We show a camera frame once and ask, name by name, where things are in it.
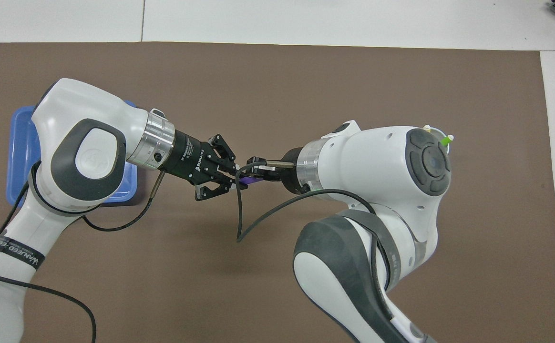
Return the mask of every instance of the blue tray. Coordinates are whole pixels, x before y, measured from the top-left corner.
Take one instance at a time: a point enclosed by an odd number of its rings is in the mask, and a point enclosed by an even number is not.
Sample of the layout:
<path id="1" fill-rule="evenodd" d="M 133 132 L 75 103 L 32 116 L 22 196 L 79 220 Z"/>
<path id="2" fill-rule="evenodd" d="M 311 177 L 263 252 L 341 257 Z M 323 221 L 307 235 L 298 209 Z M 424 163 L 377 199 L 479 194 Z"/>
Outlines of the blue tray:
<path id="1" fill-rule="evenodd" d="M 27 181 L 31 166 L 40 159 L 40 141 L 36 126 L 31 121 L 34 106 L 24 106 L 12 114 L 7 171 L 7 200 L 12 205 Z M 138 189 L 138 167 L 126 162 L 123 180 L 105 202 L 126 202 Z"/>

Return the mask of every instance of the black button panel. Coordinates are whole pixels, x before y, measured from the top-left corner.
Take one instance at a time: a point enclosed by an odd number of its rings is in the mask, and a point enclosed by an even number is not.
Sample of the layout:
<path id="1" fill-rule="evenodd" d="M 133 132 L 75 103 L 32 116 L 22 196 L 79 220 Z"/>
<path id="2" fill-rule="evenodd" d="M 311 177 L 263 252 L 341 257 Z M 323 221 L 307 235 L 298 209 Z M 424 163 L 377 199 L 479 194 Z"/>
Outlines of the black button panel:
<path id="1" fill-rule="evenodd" d="M 409 152 L 409 162 L 411 163 L 413 174 L 415 174 L 417 181 L 421 184 L 427 184 L 428 174 L 424 171 L 424 167 L 421 164 L 421 156 L 417 151 Z"/>
<path id="2" fill-rule="evenodd" d="M 422 129 L 410 130 L 405 153 L 415 185 L 428 195 L 445 193 L 452 179 L 452 168 L 447 149 L 437 137 Z"/>

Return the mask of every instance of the silver metal ring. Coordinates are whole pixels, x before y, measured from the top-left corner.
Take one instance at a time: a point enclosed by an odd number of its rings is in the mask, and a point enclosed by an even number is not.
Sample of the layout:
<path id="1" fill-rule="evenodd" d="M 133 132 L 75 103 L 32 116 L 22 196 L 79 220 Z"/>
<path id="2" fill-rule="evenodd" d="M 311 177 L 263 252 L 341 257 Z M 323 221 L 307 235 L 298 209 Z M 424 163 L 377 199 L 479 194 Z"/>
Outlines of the silver metal ring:
<path id="1" fill-rule="evenodd" d="M 173 147 L 174 137 L 174 125 L 165 118 L 149 112 L 142 139 L 127 162 L 148 169 L 157 169 L 167 159 Z"/>
<path id="2" fill-rule="evenodd" d="M 301 149 L 297 158 L 297 178 L 301 187 L 308 185 L 311 191 L 324 189 L 319 182 L 318 158 L 328 138 L 310 141 Z"/>

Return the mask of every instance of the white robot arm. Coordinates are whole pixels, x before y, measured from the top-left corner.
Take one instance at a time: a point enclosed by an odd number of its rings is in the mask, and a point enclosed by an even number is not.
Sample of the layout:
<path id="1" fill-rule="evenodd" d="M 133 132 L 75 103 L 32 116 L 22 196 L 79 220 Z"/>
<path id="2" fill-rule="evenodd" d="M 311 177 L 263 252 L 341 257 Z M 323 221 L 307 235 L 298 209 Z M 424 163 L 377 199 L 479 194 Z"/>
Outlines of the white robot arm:
<path id="1" fill-rule="evenodd" d="M 61 232 L 116 191 L 125 161 L 188 180 L 197 200 L 227 193 L 236 182 L 230 177 L 236 157 L 220 135 L 199 141 L 175 130 L 161 111 L 135 109 L 80 81 L 51 86 L 32 120 L 41 162 L 29 175 L 22 209 L 0 232 L 3 278 L 29 282 Z M 433 341 L 386 291 L 436 248 L 436 213 L 451 177 L 436 132 L 404 126 L 361 131 L 349 121 L 289 151 L 282 161 L 290 167 L 278 163 L 276 173 L 246 174 L 282 181 L 293 193 L 342 189 L 371 203 L 376 214 L 330 195 L 350 209 L 308 224 L 293 261 L 301 289 L 355 341 Z M 201 186 L 206 182 L 218 187 Z M 0 326 L 0 343 L 21 339 L 25 290 L 0 282 L 0 323 L 8 323 Z"/>
<path id="2" fill-rule="evenodd" d="M 361 131 L 349 121 L 308 143 L 297 158 L 301 186 L 350 191 L 376 213 L 331 195 L 349 209 L 308 224 L 295 247 L 301 289 L 355 341 L 434 342 L 386 292 L 436 248 L 437 210 L 451 180 L 442 136 L 428 127 Z"/>

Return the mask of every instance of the cable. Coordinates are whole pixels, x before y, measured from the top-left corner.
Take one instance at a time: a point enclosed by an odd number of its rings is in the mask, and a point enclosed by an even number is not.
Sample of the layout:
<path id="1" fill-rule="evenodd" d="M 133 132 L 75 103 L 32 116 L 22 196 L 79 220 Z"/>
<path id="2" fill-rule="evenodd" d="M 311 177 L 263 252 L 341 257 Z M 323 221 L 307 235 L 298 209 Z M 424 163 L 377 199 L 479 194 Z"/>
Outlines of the cable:
<path id="1" fill-rule="evenodd" d="M 25 193 L 26 193 L 26 191 L 29 187 L 30 187 L 30 185 L 27 182 L 25 182 L 23 184 L 23 187 L 21 187 L 21 191 L 19 192 L 19 195 L 17 196 L 17 199 L 14 201 L 14 204 L 12 205 L 12 208 L 11 208 L 11 211 L 10 211 L 9 215 L 7 215 L 7 219 L 4 221 L 4 223 L 0 227 L 0 235 L 4 232 L 4 230 L 9 225 L 9 223 L 12 219 L 12 215 L 14 215 L 14 211 L 17 210 L 17 206 L 21 202 L 21 199 L 24 197 L 24 195 L 25 195 Z"/>
<path id="2" fill-rule="evenodd" d="M 267 165 L 267 161 L 258 161 L 258 162 L 253 162 L 253 163 L 249 163 L 247 165 L 244 165 L 243 167 L 241 167 L 240 169 L 237 170 L 236 172 L 236 191 L 237 191 L 237 206 L 238 206 L 238 210 L 239 210 L 239 220 L 237 223 L 237 241 L 241 241 L 240 240 L 240 235 L 241 235 L 241 226 L 243 225 L 243 209 L 241 206 L 241 185 L 240 185 L 240 176 L 241 173 L 251 167 L 258 167 L 259 165 Z"/>
<path id="3" fill-rule="evenodd" d="M 159 188 L 159 185 L 161 184 L 161 181 L 163 180 L 164 175 L 165 175 L 165 172 L 162 170 L 157 180 L 155 181 L 155 185 L 153 186 L 153 190 L 151 191 L 151 195 L 148 198 L 148 202 L 146 203 L 146 206 L 144 207 L 142 212 L 140 212 L 140 214 L 137 217 L 135 217 L 131 222 L 125 225 L 117 226 L 116 228 L 103 228 L 101 226 L 97 226 L 96 224 L 90 222 L 90 220 L 86 217 L 86 215 L 82 217 L 83 220 L 85 220 L 85 223 L 87 223 L 90 227 L 94 228 L 95 230 L 99 230 L 101 232 L 117 232 L 118 230 L 129 228 L 129 226 L 132 226 L 133 224 L 135 224 L 135 222 L 140 220 L 140 218 L 142 218 L 142 216 L 146 214 L 146 211 L 148 211 L 148 209 L 151 207 L 151 203 L 153 203 L 153 199 L 157 194 L 157 190 Z"/>
<path id="4" fill-rule="evenodd" d="M 2 224 L 2 226 L 0 228 L 0 235 L 4 232 L 6 227 L 9 225 L 9 223 L 12 219 L 12 216 L 14 215 L 15 211 L 17 210 L 17 206 L 21 202 L 21 199 L 24 197 L 26 191 L 29 189 L 29 186 L 30 186 L 29 183 L 25 182 L 23 187 L 21 187 L 21 191 L 20 191 L 19 195 L 17 196 L 17 199 L 14 202 L 14 205 L 12 205 L 12 209 L 11 209 L 10 213 L 7 215 L 7 218 L 4 221 L 4 224 Z M 83 302 L 81 302 L 81 300 L 78 300 L 77 298 L 74 298 L 70 295 L 67 295 L 66 293 L 56 291 L 55 289 L 51 289 L 51 288 L 48 288 L 48 287 L 44 287 L 44 286 L 40 286 L 40 285 L 37 285 L 37 284 L 28 283 L 28 282 L 20 282 L 18 280 L 5 278 L 3 276 L 0 276 L 0 282 L 14 284 L 15 286 L 21 286 L 21 287 L 36 289 L 37 291 L 57 295 L 58 297 L 62 297 L 62 298 L 66 299 L 70 302 L 73 302 L 73 303 L 77 304 L 83 310 L 85 310 L 85 312 L 89 315 L 89 319 L 91 320 L 91 326 L 92 326 L 92 340 L 91 340 L 91 342 L 95 343 L 96 331 L 97 331 L 95 317 L 94 317 L 93 312 L 91 311 L 91 309 L 88 308 Z"/>
<path id="5" fill-rule="evenodd" d="M 96 337 L 96 331 L 97 331 L 97 326 L 95 324 L 95 317 L 94 317 L 93 312 L 91 311 L 91 309 L 88 308 L 83 302 L 81 302 L 81 300 L 78 300 L 77 298 L 74 298 L 70 295 L 67 295 L 66 293 L 56 291 L 55 289 L 51 289 L 51 288 L 48 288 L 48 287 L 39 286 L 37 284 L 32 284 L 32 283 L 27 283 L 27 282 L 19 282 L 17 280 L 5 278 L 3 276 L 0 276 L 0 282 L 14 284 L 15 286 L 21 286 L 21 287 L 36 289 L 37 291 L 42 291 L 42 292 L 45 292 L 45 293 L 50 293 L 50 294 L 53 294 L 53 295 L 57 295 L 58 297 L 62 297 L 66 300 L 70 300 L 71 302 L 77 304 L 83 310 L 85 310 L 85 312 L 89 315 L 89 319 L 91 320 L 91 326 L 92 326 L 92 340 L 91 340 L 91 342 L 95 343 L 95 337 Z"/>
<path id="6" fill-rule="evenodd" d="M 237 204 L 238 204 L 238 209 L 239 209 L 239 221 L 237 224 L 237 241 L 241 242 L 245 236 L 250 233 L 250 231 L 257 226 L 258 224 L 260 224 L 260 222 L 262 222 L 263 220 L 267 219 L 267 217 L 269 217 L 270 215 L 272 215 L 273 213 L 278 212 L 280 209 L 283 209 L 284 207 L 293 204 L 295 202 L 298 202 L 299 200 L 303 200 L 305 198 L 309 198 L 309 197 L 314 197 L 314 195 L 320 195 L 320 194 L 328 194 L 328 193 L 332 193 L 332 194 L 341 194 L 341 195 L 346 195 L 350 198 L 354 198 L 355 200 L 357 200 L 358 202 L 360 202 L 365 208 L 367 208 L 369 210 L 369 212 L 371 212 L 372 214 L 376 214 L 375 213 L 375 209 L 371 206 L 371 204 L 369 204 L 369 202 L 367 202 L 366 200 L 364 200 L 362 197 L 356 195 L 355 193 L 351 193 L 349 191 L 344 191 L 342 189 L 320 189 L 317 191 L 311 191 L 305 194 L 301 194 L 298 195 L 294 198 L 291 198 L 290 200 L 287 200 L 286 202 L 282 202 L 281 204 L 277 205 L 276 207 L 274 207 L 273 209 L 270 209 L 269 211 L 267 211 L 266 213 L 264 213 L 263 215 L 261 215 L 260 217 L 258 217 L 258 219 L 256 219 L 254 221 L 254 223 L 252 223 L 246 230 L 245 232 L 241 233 L 241 227 L 243 225 L 243 210 L 242 210 L 242 206 L 241 206 L 241 189 L 240 189 L 240 183 L 239 183 L 239 178 L 241 173 L 245 170 L 248 169 L 250 167 L 256 167 L 258 165 L 267 165 L 267 161 L 260 161 L 260 162 L 254 162 L 254 163 L 250 163 L 247 164 L 243 167 L 241 167 L 239 170 L 237 170 L 236 173 L 236 191 L 237 191 Z"/>

